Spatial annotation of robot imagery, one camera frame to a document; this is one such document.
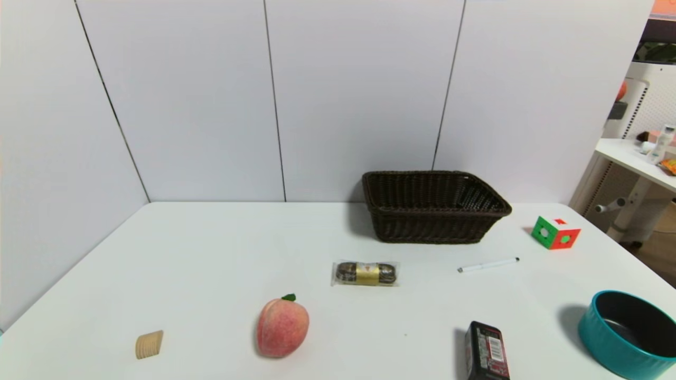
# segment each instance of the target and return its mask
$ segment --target pen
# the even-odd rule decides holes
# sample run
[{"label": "pen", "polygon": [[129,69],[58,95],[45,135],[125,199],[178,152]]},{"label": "pen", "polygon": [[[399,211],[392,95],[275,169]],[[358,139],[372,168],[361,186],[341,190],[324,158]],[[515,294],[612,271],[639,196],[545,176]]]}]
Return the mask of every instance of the pen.
[{"label": "pen", "polygon": [[458,268],[458,272],[463,273],[463,272],[470,272],[472,270],[479,270],[479,269],[484,269],[484,268],[493,268],[494,266],[512,264],[513,262],[518,262],[518,261],[519,261],[519,258],[509,258],[507,260],[487,262],[486,264],[461,266],[460,268]]}]

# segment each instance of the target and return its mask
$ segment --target wooden block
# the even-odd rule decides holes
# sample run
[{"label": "wooden block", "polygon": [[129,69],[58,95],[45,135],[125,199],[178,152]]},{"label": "wooden block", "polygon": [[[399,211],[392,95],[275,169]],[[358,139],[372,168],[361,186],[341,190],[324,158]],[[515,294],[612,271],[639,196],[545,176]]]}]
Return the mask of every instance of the wooden block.
[{"label": "wooden block", "polygon": [[160,353],[164,331],[141,335],[136,339],[136,359],[145,359]]}]

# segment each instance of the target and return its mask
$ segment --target bottle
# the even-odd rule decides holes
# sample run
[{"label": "bottle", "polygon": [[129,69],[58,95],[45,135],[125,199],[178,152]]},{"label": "bottle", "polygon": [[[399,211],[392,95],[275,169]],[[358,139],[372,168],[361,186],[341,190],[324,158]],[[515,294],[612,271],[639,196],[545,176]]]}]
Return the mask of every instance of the bottle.
[{"label": "bottle", "polygon": [[653,164],[659,164],[667,152],[667,147],[676,135],[676,126],[665,124],[662,133],[655,142],[655,148],[648,154],[648,159]]}]

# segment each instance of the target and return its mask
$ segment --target teal bowl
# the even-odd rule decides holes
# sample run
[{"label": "teal bowl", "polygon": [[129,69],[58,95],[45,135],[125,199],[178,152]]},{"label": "teal bowl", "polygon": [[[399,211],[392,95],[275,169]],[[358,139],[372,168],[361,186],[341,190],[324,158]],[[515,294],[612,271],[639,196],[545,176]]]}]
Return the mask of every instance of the teal bowl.
[{"label": "teal bowl", "polygon": [[597,293],[578,332],[599,363],[626,379],[653,380],[676,363],[676,323],[631,294]]}]

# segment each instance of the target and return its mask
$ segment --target bowl rim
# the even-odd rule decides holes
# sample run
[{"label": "bowl rim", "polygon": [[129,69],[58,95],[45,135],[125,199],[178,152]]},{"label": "bowl rim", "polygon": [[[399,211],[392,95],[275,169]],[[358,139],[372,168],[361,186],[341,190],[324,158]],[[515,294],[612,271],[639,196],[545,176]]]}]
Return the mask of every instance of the bowl rim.
[{"label": "bowl rim", "polygon": [[602,322],[603,326],[606,328],[607,331],[610,332],[610,334],[614,335],[616,338],[618,338],[626,346],[628,346],[629,348],[631,348],[632,350],[634,350],[636,352],[639,352],[640,354],[647,355],[647,356],[649,356],[649,357],[651,357],[655,360],[661,360],[663,362],[676,362],[676,356],[660,356],[660,355],[652,354],[652,353],[647,352],[647,351],[645,351],[641,348],[636,347],[631,342],[629,342],[624,337],[622,337],[622,335],[619,335],[618,333],[616,333],[615,330],[613,330],[610,327],[610,325],[608,325],[606,320],[603,319],[603,317],[601,316],[601,313],[599,313],[598,309],[596,308],[596,300],[599,298],[599,296],[604,295],[606,293],[619,293],[619,294],[623,294],[623,295],[628,295],[629,297],[633,297],[633,298],[635,298],[639,301],[643,301],[643,302],[647,303],[648,305],[652,306],[653,308],[655,308],[657,311],[664,314],[665,317],[667,317],[674,325],[676,325],[676,322],[673,320],[673,318],[671,318],[667,313],[662,311],[662,309],[660,309],[657,306],[651,304],[650,302],[644,300],[643,298],[637,297],[633,294],[626,293],[624,291],[619,291],[619,290],[599,291],[597,294],[594,294],[594,298],[591,299],[591,309],[594,311],[594,315],[596,316],[596,318]]}]

